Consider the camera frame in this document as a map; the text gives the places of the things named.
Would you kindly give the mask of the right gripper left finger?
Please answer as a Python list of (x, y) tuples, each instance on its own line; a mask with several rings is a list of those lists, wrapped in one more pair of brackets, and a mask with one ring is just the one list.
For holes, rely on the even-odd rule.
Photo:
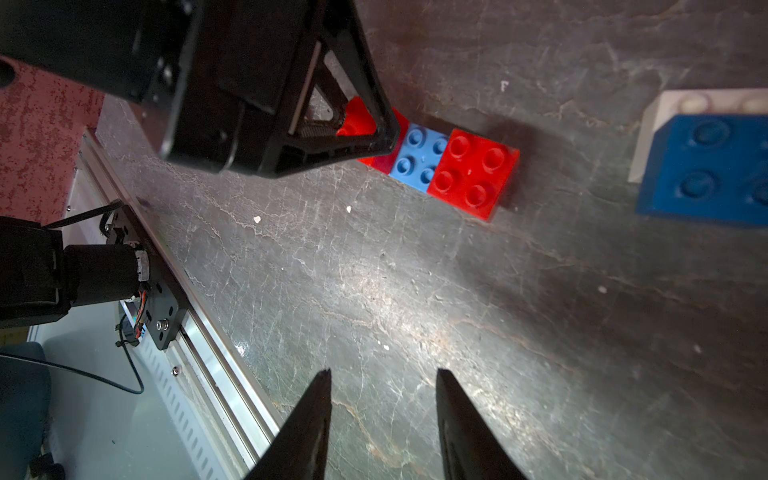
[(246, 480), (325, 478), (331, 391), (331, 370), (319, 371)]

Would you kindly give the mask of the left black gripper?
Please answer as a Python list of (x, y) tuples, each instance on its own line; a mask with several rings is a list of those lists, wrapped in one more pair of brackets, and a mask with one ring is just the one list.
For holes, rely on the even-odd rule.
[(400, 133), (352, 1), (5, 1), (1, 52), (134, 103), (199, 170), (281, 178)]

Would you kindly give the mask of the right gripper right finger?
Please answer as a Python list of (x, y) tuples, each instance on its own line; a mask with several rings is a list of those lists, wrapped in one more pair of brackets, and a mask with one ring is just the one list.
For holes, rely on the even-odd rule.
[(526, 479), (448, 369), (437, 371), (436, 408), (446, 479)]

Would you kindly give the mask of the light blue long lego brick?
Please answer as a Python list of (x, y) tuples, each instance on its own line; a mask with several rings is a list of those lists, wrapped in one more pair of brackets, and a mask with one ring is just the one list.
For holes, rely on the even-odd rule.
[(389, 176), (418, 191), (427, 192), (446, 150), (449, 137), (411, 124), (398, 151)]

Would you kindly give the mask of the dark blue square lego brick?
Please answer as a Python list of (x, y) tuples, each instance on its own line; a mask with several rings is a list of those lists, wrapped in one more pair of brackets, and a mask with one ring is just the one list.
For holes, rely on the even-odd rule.
[(636, 213), (767, 226), (767, 117), (677, 115), (654, 133)]

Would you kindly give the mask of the white lego brick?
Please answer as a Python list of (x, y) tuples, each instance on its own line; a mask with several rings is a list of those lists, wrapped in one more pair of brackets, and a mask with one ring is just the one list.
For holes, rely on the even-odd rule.
[(645, 109), (628, 182), (639, 184), (645, 174), (655, 132), (677, 115), (766, 115), (767, 89), (665, 90)]

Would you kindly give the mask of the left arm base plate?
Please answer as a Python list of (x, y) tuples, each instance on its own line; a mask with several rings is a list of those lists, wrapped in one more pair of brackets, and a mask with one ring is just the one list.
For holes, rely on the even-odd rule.
[(104, 214), (99, 229), (109, 244), (128, 245), (136, 252), (139, 288), (122, 302), (129, 322), (125, 338), (168, 349), (190, 307), (186, 293), (130, 206)]

